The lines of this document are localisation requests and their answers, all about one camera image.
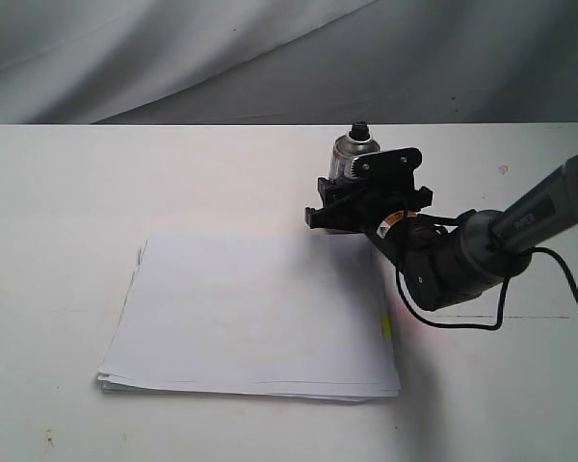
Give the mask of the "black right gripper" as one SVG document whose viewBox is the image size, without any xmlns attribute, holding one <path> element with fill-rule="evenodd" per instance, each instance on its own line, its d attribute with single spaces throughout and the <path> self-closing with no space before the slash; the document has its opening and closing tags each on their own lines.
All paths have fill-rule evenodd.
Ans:
<svg viewBox="0 0 578 462">
<path fill-rule="evenodd" d="M 359 179 L 317 179 L 323 201 L 319 209 L 306 207 L 310 229 L 361 229 L 385 255 L 405 255 L 428 249 L 456 226 L 455 218 L 422 212 L 432 205 L 434 193 L 427 187 L 392 191 Z"/>
</svg>

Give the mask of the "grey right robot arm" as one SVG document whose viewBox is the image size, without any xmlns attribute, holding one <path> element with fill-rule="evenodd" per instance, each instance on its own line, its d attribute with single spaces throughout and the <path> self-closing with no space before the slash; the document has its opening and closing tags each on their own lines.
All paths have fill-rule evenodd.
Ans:
<svg viewBox="0 0 578 462">
<path fill-rule="evenodd" d="M 529 249 L 578 225 L 578 154 L 507 210 L 467 211 L 456 218 L 423 214 L 433 193 L 417 188 L 415 147 L 358 155 L 339 178 L 321 178 L 312 229 L 365 235 L 405 278 L 425 311 L 462 303 L 524 271 Z"/>
</svg>

